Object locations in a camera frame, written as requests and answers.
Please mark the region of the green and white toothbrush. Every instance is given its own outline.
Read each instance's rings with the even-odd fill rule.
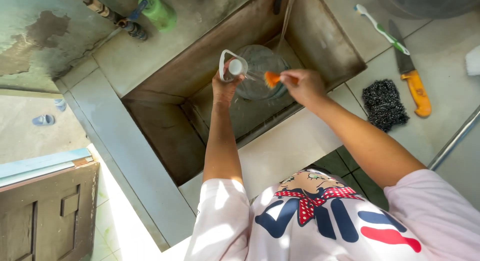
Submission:
[[[375,27],[375,29],[383,36],[385,36],[385,38],[387,38],[388,42],[392,43],[392,45],[397,48],[398,50],[400,50],[403,54],[405,55],[410,55],[410,52],[407,50],[407,48],[402,45],[401,43],[399,43],[393,36],[391,36],[388,32],[385,31],[385,29],[383,28],[383,26],[381,24],[379,24],[367,11],[367,9],[365,7],[363,7],[363,5],[360,5],[360,4],[357,4],[355,7],[353,7],[355,9],[355,11],[357,11],[357,13],[360,13],[361,15],[363,16],[367,16],[368,19],[370,19],[370,21],[372,22],[373,26]]]

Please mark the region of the door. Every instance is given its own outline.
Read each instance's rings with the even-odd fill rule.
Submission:
[[[0,261],[79,261],[92,251],[98,167],[0,188]]]

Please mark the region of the sink basin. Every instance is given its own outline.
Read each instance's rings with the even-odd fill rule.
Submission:
[[[249,44],[276,49],[286,0],[279,15],[273,1],[249,0],[122,98],[177,186],[203,169],[221,52]],[[322,0],[295,1],[285,40],[278,53],[292,68],[319,71],[328,90],[366,68]],[[289,94],[259,101],[235,94],[230,115],[237,147],[300,109]]]

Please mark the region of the concrete floor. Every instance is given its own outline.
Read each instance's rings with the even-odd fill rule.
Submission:
[[[0,106],[0,164],[90,144],[70,107],[60,112],[53,99],[0,95]],[[44,114],[53,115],[55,124],[32,124],[34,117]]]

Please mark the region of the orange knife handle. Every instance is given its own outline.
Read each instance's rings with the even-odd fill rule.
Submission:
[[[413,70],[401,75],[400,78],[408,82],[413,100],[417,104],[417,110],[415,113],[420,117],[427,117],[432,111],[432,105],[430,104],[427,92],[425,91],[420,75],[418,74],[417,70]]]

